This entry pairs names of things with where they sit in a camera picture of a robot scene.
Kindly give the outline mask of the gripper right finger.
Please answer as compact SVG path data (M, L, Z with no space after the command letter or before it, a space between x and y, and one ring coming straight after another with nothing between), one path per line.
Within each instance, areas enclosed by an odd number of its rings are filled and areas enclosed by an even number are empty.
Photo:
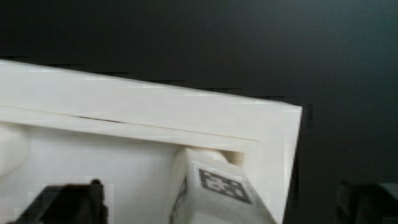
M398 183L340 183L336 224L398 224Z

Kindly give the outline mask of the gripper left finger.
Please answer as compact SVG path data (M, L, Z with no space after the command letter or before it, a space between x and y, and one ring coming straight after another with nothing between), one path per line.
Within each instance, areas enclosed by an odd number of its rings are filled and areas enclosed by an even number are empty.
M15 224L109 224L102 181L46 186Z

